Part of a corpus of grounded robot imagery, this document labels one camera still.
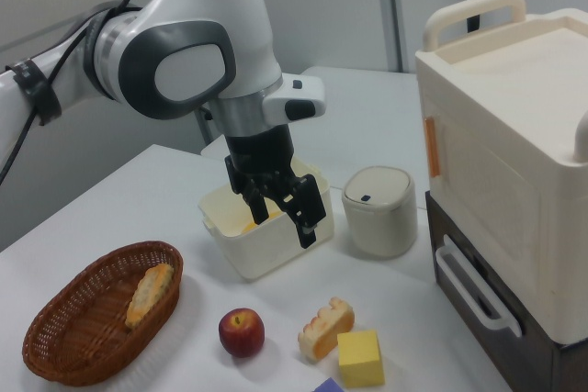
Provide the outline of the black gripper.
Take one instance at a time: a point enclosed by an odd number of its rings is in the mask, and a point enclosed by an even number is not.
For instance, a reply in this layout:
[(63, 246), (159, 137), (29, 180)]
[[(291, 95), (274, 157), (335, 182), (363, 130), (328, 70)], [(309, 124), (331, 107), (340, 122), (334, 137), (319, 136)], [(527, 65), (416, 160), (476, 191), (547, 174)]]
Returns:
[(321, 192), (312, 174), (296, 176), (291, 168), (294, 153), (288, 125), (279, 125), (248, 137), (226, 137), (229, 155), (225, 164), (232, 191), (242, 194), (255, 224), (269, 218), (258, 186), (278, 195), (277, 205), (294, 223), (300, 247), (316, 242), (315, 230), (326, 217)]

